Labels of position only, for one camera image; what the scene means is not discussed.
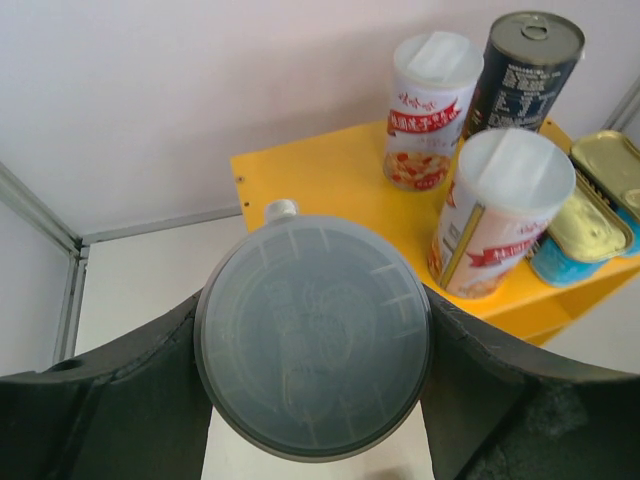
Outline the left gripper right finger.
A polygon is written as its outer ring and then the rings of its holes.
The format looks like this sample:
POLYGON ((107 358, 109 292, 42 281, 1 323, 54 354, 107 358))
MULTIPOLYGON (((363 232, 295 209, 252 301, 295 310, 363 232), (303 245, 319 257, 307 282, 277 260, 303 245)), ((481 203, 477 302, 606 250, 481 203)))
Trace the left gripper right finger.
POLYGON ((421 407, 435 478, 638 478, 638 375, 551 353, 426 295, 421 407))

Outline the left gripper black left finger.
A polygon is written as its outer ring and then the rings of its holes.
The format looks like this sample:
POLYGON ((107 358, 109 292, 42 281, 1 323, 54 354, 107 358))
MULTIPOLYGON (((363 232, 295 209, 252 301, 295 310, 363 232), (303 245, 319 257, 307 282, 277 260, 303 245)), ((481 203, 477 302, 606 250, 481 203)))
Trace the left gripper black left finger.
POLYGON ((43 372, 2 377, 2 478, 200 478, 212 404, 194 358, 198 300, 43 372))

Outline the white lidded yellow can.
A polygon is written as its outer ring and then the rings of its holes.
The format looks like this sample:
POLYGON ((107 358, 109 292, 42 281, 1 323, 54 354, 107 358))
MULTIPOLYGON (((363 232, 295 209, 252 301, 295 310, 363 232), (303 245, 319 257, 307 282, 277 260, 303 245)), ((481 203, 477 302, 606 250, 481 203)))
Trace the white lidded yellow can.
POLYGON ((424 285, 350 221, 281 199, 203 288, 195 360, 215 410, 274 456, 329 462, 368 450, 418 403, 432 364, 424 285))

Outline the red white labelled can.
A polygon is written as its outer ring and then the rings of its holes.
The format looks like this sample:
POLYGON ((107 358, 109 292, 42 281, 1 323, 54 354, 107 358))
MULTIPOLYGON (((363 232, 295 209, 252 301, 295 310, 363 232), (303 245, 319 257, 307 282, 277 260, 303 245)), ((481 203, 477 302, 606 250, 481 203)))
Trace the red white labelled can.
POLYGON ((571 196, 562 149, 528 130, 485 130, 462 146, 428 256, 436 284, 460 298, 492 294, 571 196))

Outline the gold rectangular tin blue label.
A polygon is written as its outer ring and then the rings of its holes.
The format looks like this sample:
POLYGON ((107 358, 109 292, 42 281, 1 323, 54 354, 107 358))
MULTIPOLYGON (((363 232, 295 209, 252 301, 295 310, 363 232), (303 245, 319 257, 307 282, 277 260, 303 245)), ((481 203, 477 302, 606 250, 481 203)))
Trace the gold rectangular tin blue label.
POLYGON ((570 158, 580 175, 632 230, 623 257, 639 255, 639 149, 623 133, 605 130, 575 141, 570 158))

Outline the white lidded pink can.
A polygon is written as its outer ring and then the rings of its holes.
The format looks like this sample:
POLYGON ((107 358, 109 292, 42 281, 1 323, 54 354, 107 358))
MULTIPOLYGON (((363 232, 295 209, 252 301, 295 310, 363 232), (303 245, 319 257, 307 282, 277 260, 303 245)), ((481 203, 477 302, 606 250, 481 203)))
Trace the white lidded pink can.
POLYGON ((392 184, 427 191, 444 182, 483 68, 483 53, 458 33, 419 34, 395 49, 383 161, 392 184))

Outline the black cylindrical can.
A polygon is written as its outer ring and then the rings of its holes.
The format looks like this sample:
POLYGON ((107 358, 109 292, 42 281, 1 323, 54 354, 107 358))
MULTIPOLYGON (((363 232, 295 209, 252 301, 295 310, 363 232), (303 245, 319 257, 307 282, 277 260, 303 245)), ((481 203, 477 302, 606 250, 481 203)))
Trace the black cylindrical can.
POLYGON ((496 19, 462 137, 493 128, 538 131, 584 47, 583 31, 550 12, 518 11, 496 19))

